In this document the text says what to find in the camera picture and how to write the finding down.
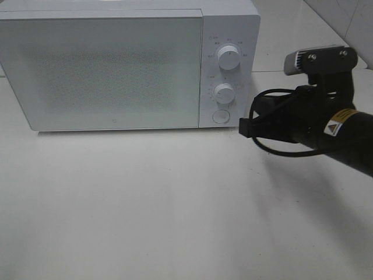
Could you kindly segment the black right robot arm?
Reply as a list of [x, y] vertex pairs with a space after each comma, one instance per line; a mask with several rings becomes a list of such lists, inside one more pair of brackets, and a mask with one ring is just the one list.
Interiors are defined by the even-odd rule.
[[269, 154], [288, 158], [326, 155], [372, 176], [372, 115], [342, 95], [315, 86], [258, 94], [239, 133]]

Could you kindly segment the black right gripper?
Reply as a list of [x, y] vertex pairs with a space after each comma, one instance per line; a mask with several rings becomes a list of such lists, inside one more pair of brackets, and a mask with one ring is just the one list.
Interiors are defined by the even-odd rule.
[[246, 138], [266, 138], [300, 144], [333, 144], [324, 133], [335, 101], [334, 88], [298, 86], [266, 90], [254, 98], [254, 119], [240, 118], [238, 132]]

